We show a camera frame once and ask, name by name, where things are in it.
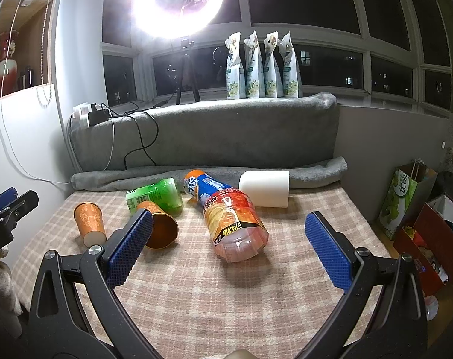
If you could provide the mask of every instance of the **vase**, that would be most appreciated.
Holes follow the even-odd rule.
[[[0,96],[12,93],[14,91],[15,83],[17,82],[17,62],[12,56],[15,52],[15,40],[17,39],[18,32],[12,32],[10,47],[9,34],[9,32],[0,34]]]

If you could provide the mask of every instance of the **paper cup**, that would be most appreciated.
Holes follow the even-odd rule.
[[[288,207],[289,171],[246,171],[238,187],[255,206]]]
[[[145,208],[153,216],[153,230],[147,244],[148,248],[159,250],[168,247],[178,236],[178,224],[176,220],[166,214],[155,202],[140,202],[136,209]]]
[[[86,247],[101,246],[107,241],[102,211],[93,202],[82,202],[74,209],[74,219]]]

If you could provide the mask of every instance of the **white roll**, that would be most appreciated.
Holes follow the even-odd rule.
[[[240,177],[239,189],[255,206],[288,207],[289,171],[246,171]]]

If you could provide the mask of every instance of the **metal screw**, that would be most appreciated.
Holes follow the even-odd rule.
[[[92,246],[89,248],[89,254],[90,255],[97,255],[102,251],[102,247],[100,246]]]
[[[369,256],[369,255],[371,255],[371,252],[369,251],[369,249],[365,248],[365,247],[357,248],[356,252],[358,253],[359,256]]]
[[[405,262],[411,262],[413,260],[413,257],[410,254],[404,254],[401,256],[401,259],[403,259]]]
[[[52,259],[56,255],[54,250],[49,250],[45,253],[45,258],[46,259]]]

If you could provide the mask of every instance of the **light stand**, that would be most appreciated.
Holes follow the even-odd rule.
[[[190,56],[190,47],[192,47],[195,42],[190,42],[188,39],[183,39],[180,43],[182,47],[183,55],[180,60],[180,66],[177,73],[177,82],[175,91],[177,93],[177,105],[180,105],[180,100],[182,98],[182,88],[183,88],[183,72],[185,69],[185,64],[187,64],[187,72],[190,74],[191,90],[194,92],[195,102],[200,101],[200,93],[198,92],[198,86],[196,82],[196,75],[194,70],[194,65]]]

